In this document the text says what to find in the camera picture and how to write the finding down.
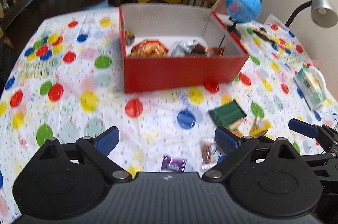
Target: globe stand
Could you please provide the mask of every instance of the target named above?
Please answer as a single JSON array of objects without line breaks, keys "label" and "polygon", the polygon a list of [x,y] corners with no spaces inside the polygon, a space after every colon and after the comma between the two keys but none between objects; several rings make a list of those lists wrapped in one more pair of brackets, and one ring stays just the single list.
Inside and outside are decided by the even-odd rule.
[{"label": "globe stand", "polygon": [[235,22],[232,17],[229,17],[229,20],[232,21],[232,22],[234,22],[234,23],[232,24],[232,26],[227,26],[228,32],[229,33],[233,32],[239,39],[241,39],[242,35],[236,29],[237,22]]}]

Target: table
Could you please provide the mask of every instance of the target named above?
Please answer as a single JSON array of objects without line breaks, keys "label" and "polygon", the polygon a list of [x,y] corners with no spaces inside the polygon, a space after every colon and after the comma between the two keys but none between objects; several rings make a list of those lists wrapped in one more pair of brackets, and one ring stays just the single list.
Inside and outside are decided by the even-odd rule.
[{"label": "table", "polygon": [[[117,126],[120,142],[109,158],[132,175],[159,171],[164,154],[186,158],[189,170],[202,174],[200,139],[214,137],[216,129],[207,111],[236,99],[247,113],[237,133],[248,134],[255,115],[264,116],[272,124],[269,137],[288,138],[301,154],[321,153],[315,140],[290,131],[288,121],[333,127],[338,104],[330,96],[320,111],[310,112],[292,81],[297,70],[311,64],[297,38],[273,27],[289,55],[247,32],[272,23],[238,25],[251,57],[232,83],[126,95],[117,8],[45,20],[21,53],[0,99],[3,223],[20,214],[11,193],[15,178],[52,136],[69,143]],[[195,118],[190,129],[183,129],[178,119],[182,110]]]}]

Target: purple candy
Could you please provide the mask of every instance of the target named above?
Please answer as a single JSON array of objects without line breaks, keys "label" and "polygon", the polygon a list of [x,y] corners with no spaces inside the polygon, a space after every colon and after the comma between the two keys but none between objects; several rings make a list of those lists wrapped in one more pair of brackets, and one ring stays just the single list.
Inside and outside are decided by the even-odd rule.
[{"label": "purple candy", "polygon": [[167,154],[163,156],[161,170],[171,170],[176,173],[184,172],[185,165],[187,163],[186,159],[181,158],[171,158]]}]

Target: desk lamp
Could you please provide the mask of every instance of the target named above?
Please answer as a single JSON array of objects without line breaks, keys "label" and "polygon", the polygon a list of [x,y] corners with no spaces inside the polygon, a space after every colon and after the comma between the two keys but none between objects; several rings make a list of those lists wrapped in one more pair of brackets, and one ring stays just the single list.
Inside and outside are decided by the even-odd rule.
[{"label": "desk lamp", "polygon": [[285,26],[290,27],[297,14],[308,7],[311,7],[311,18],[318,26],[322,28],[332,28],[337,24],[338,16],[328,0],[311,0],[295,9],[285,23]]}]

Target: globe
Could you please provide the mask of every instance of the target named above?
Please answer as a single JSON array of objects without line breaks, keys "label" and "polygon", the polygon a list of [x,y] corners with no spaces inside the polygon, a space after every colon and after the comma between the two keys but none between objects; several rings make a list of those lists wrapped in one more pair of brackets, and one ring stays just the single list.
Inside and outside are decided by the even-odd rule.
[{"label": "globe", "polygon": [[225,8],[232,20],[247,23],[257,19],[262,10],[261,0],[225,0]]}]

